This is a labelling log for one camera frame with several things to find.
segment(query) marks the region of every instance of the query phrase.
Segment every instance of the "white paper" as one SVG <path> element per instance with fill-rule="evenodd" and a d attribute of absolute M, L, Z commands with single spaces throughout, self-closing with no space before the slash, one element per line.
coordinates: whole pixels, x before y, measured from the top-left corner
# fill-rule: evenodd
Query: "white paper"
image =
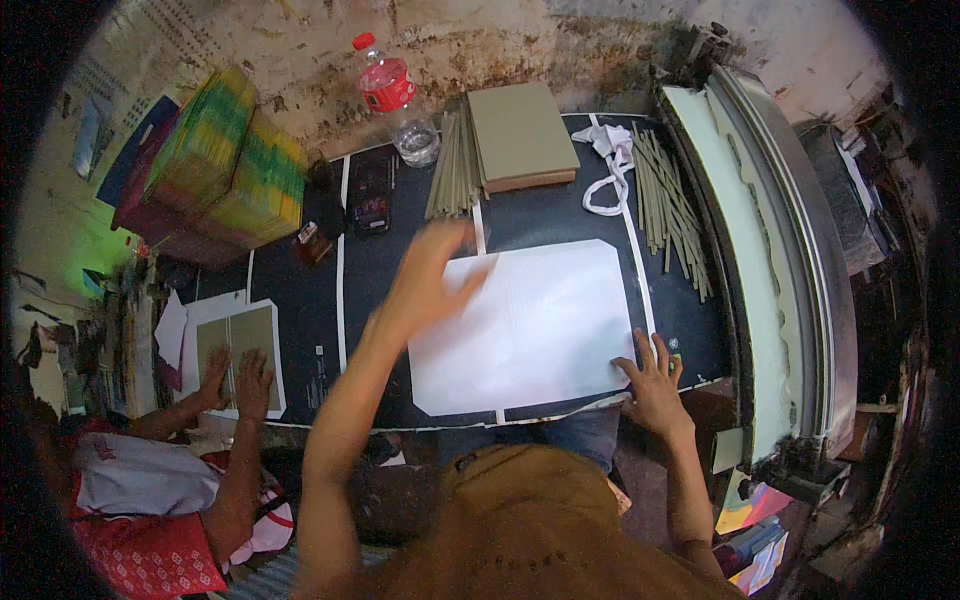
<path fill-rule="evenodd" d="M 616 249 L 601 240 L 451 260 L 457 289 L 496 264 L 464 312 L 410 342 L 414 404 L 430 416 L 517 408 L 603 394 L 634 359 Z"/>
<path fill-rule="evenodd" d="M 154 329 L 154 337 L 159 347 L 160 358 L 177 371 L 180 370 L 180 348 L 183 345 L 186 320 L 187 310 L 180 303 L 177 290 L 171 290 L 170 299 Z"/>

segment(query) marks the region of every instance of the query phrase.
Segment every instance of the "plastic water bottle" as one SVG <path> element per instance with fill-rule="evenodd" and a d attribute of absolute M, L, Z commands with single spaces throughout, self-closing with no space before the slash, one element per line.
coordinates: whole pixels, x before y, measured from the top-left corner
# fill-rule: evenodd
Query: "plastic water bottle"
<path fill-rule="evenodd" d="M 367 107 L 382 114 L 400 157 L 411 167 L 431 165 L 440 155 L 440 136 L 415 102 L 417 84 L 403 59 L 388 58 L 373 48 L 371 33 L 357 36 L 353 48 L 364 54 L 366 68 L 357 78 L 357 89 Z"/>

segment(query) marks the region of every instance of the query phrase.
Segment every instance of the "red patterned fabric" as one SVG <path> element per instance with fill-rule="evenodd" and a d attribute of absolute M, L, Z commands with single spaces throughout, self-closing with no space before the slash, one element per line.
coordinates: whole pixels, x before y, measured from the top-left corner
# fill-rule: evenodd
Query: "red patterned fabric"
<path fill-rule="evenodd" d="M 227 589 L 198 514 L 94 518 L 72 525 L 97 572 L 132 600 Z"/>

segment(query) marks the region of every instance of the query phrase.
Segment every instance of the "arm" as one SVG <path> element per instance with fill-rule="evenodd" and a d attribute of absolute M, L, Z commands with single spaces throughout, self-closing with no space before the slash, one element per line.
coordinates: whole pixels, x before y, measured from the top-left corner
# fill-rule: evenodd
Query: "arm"
<path fill-rule="evenodd" d="M 144 440 L 166 442 L 173 434 L 186 429 L 190 421 L 203 411 L 223 409 L 226 399 L 220 395 L 220 386 L 224 382 L 229 364 L 229 348 L 223 346 L 213 350 L 206 358 L 206 377 L 200 390 L 174 406 L 135 420 L 125 433 Z"/>
<path fill-rule="evenodd" d="M 658 334 L 653 334 L 657 356 L 639 329 L 634 332 L 643 371 L 633 361 L 615 358 L 634 384 L 634 401 L 624 406 L 632 420 L 656 435 L 667 453 L 667 529 L 674 551 L 707 573 L 723 577 L 720 564 L 710 550 L 713 542 L 713 509 L 700 469 L 694 426 L 686 413 L 677 383 L 684 370 L 680 359 L 671 356 Z"/>
<path fill-rule="evenodd" d="M 428 226 L 411 243 L 390 294 L 367 322 L 349 366 L 313 423 L 303 458 L 303 494 L 297 526 L 300 592 L 323 590 L 359 565 L 346 483 L 370 436 L 387 378 L 407 341 L 422 328 L 467 304 L 487 272 L 474 274 L 456 294 L 443 276 L 450 255 L 472 235 L 465 222 Z"/>
<path fill-rule="evenodd" d="M 223 563 L 253 535 L 253 517 L 260 505 L 260 442 L 263 420 L 270 405 L 274 372 L 263 372 L 267 356 L 260 350 L 244 352 L 237 377 L 239 420 L 227 474 L 217 497 L 201 514 L 214 558 Z"/>

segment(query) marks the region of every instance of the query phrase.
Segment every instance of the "hand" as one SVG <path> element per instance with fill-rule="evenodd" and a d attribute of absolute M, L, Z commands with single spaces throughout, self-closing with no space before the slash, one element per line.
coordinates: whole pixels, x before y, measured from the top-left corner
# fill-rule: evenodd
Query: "hand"
<path fill-rule="evenodd" d="M 677 383 L 684 364 L 666 351 L 663 339 L 653 334 L 657 346 L 657 356 L 650 349 L 650 342 L 643 331 L 634 330 L 636 345 L 640 350 L 643 371 L 634 361 L 627 358 L 614 358 L 611 362 L 623 370 L 634 384 L 634 399 L 623 406 L 623 412 L 630 419 L 651 433 L 671 443 L 693 435 L 693 419 L 686 412 L 677 394 Z"/>
<path fill-rule="evenodd" d="M 230 366 L 230 348 L 220 346 L 206 356 L 206 374 L 204 382 L 197 392 L 197 404 L 200 411 L 222 411 L 229 403 L 229 397 L 221 392 L 224 376 Z"/>
<path fill-rule="evenodd" d="M 274 382 L 274 370 L 263 371 L 267 355 L 255 348 L 243 353 L 240 373 L 237 375 L 237 411 L 241 420 L 263 421 L 270 406 L 270 385 Z"/>
<path fill-rule="evenodd" d="M 490 269 L 468 277 L 454 294 L 444 286 L 444 268 L 450 255 L 465 244 L 475 243 L 469 221 L 445 221 L 424 228 L 403 256 L 390 294 L 371 319 L 371 327 L 389 332 L 397 342 L 407 342 L 424 327 L 447 319 L 467 305 Z"/>

